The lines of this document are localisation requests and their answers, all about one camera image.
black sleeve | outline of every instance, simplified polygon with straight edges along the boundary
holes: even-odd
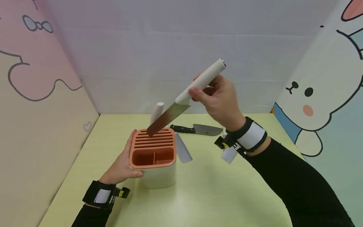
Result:
[[[321,223],[337,220],[349,223],[343,226],[353,226],[322,175],[280,143],[272,139],[265,151],[246,159],[285,203],[294,226],[322,220]]]
[[[83,205],[72,227],[105,227],[111,211]]]

table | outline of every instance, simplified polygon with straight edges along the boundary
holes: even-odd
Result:
[[[273,114],[246,116],[302,158]],[[102,114],[39,226],[71,226],[92,180],[113,163],[131,131],[149,121],[150,114]],[[221,127],[207,114],[182,114],[172,123]],[[214,145],[218,136],[180,136],[193,161],[177,158],[176,184],[165,189],[146,189],[138,179],[119,184],[131,193],[117,199],[107,226],[291,226],[281,199],[245,159],[238,155],[229,165],[221,158]]]

black knife handle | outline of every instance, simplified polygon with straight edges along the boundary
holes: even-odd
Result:
[[[170,128],[177,133],[195,133],[195,128],[187,128],[183,126],[170,125]]]

white knife handle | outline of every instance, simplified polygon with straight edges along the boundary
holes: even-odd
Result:
[[[216,61],[208,69],[206,69],[187,89],[185,89],[176,99],[175,103],[180,105],[188,105],[189,100],[192,98],[188,94],[189,88],[198,87],[201,90],[206,88],[210,82],[223,70],[226,69],[226,65],[222,59]]]
[[[163,113],[163,109],[164,109],[164,103],[163,102],[158,102],[155,105],[154,110],[151,113],[150,125],[152,123],[154,123],[154,121],[156,121],[160,117],[160,115]]]

wall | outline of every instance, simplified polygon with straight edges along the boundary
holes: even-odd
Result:
[[[273,111],[306,161],[363,225],[363,2],[341,0]]]
[[[1,226],[38,226],[98,114],[39,0],[0,7]]]
[[[336,0],[48,2],[98,112],[171,105],[223,58],[243,111],[268,113]]]

